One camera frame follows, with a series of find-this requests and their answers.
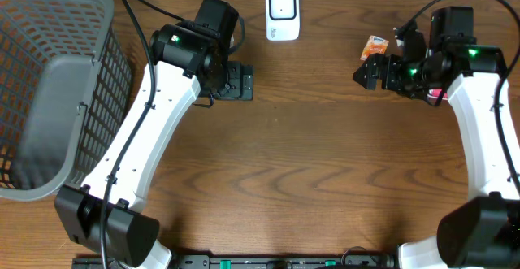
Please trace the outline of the small orange snack box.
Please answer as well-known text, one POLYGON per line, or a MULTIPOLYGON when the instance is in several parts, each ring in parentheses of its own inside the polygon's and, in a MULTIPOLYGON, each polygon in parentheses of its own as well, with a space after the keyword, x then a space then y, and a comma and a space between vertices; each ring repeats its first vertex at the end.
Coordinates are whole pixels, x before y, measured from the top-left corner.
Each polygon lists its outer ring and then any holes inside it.
POLYGON ((388 40, 370 35, 362 50, 360 59, 365 61, 372 54, 384 54, 388 48, 388 44, 388 40))

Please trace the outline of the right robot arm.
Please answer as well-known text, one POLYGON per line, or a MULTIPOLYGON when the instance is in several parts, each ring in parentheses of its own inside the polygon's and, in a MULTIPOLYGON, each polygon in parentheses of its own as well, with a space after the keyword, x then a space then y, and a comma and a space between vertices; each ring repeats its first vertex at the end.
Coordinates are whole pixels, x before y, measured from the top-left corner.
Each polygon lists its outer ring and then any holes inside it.
POLYGON ((467 203, 442 218, 435 236, 400 245, 398 267, 517 267, 519 193, 500 139, 516 163, 519 145, 508 89, 497 88, 506 71, 501 49, 478 45, 470 7, 434 11, 429 39, 415 26, 396 35, 402 54, 371 54, 353 80, 425 102, 440 90, 456 115, 468 171, 467 203))

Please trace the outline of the purple red snack bag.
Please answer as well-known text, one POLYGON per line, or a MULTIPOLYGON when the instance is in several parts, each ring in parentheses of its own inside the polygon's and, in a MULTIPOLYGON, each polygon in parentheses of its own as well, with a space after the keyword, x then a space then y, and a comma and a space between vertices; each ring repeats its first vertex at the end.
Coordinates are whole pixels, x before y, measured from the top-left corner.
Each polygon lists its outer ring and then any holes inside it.
MULTIPOLYGON (((436 101, 440 97, 441 94, 442 94, 442 89, 430 89, 427 94, 427 97, 431 101, 436 101)), ((445 101, 448 101, 448 99, 449 99, 448 94, 444 93, 442 96, 442 99, 445 101)))

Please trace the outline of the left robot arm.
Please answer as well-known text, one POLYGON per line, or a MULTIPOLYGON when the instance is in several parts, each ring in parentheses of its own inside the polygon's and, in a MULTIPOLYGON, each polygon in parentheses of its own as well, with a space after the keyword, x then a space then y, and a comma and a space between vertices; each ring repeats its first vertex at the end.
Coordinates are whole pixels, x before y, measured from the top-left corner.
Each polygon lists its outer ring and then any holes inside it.
POLYGON ((173 132, 202 98, 250 101, 254 68, 231 60, 244 21, 222 0, 203 0, 193 20, 178 19, 143 40, 145 73, 134 103, 96 167, 54 201, 78 245, 99 254, 102 268, 165 268, 169 249, 159 222, 143 215, 151 181, 173 132))

